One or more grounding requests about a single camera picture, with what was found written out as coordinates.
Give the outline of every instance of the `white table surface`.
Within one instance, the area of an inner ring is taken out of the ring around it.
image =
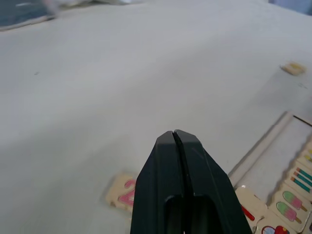
[[[284,111],[312,118],[311,41],[311,17],[261,0],[95,6],[1,33],[0,232],[124,233],[99,198],[167,130],[228,173]]]

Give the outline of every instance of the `pink number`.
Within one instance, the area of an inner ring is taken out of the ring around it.
[[[129,192],[127,192],[124,195],[121,195],[120,197],[118,197],[118,201],[125,203],[128,206],[133,206],[133,202],[134,202],[134,197],[135,197],[135,186],[136,186],[136,180],[135,179],[131,179],[128,180],[125,183],[125,188],[128,189],[133,185],[133,189],[130,190]]]

